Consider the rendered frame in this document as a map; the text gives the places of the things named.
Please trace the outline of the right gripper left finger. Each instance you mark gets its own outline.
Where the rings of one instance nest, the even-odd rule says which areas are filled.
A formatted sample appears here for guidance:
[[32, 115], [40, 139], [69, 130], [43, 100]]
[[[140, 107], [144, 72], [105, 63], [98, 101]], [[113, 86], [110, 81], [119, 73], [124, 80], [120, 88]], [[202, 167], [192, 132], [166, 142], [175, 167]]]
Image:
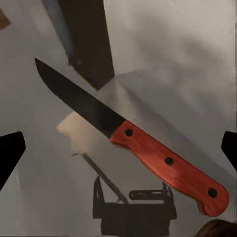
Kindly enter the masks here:
[[0, 190], [26, 149], [23, 134], [18, 131], [0, 137]]

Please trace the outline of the cutting board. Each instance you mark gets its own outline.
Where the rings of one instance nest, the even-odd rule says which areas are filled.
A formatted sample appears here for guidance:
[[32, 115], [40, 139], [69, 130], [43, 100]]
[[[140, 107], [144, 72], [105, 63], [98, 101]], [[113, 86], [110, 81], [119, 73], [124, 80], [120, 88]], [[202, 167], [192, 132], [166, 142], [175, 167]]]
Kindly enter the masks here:
[[222, 222], [215, 225], [204, 237], [237, 237], [237, 223]]

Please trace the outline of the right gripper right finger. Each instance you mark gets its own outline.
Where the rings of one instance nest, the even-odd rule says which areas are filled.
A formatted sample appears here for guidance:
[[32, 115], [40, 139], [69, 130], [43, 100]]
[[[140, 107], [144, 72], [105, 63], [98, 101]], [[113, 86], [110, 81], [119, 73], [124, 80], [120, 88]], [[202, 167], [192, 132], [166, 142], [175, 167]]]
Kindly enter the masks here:
[[237, 133], [226, 131], [221, 149], [237, 171]]

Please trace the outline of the parer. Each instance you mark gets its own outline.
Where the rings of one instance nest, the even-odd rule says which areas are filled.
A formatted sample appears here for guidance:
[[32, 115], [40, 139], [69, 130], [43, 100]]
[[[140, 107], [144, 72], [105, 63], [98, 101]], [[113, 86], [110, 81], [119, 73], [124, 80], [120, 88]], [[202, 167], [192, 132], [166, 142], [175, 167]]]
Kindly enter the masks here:
[[226, 189], [167, 146], [123, 118], [35, 58], [43, 82], [61, 99], [109, 136], [110, 143], [128, 147], [153, 173], [177, 190], [198, 199], [207, 216], [218, 216], [227, 207]]

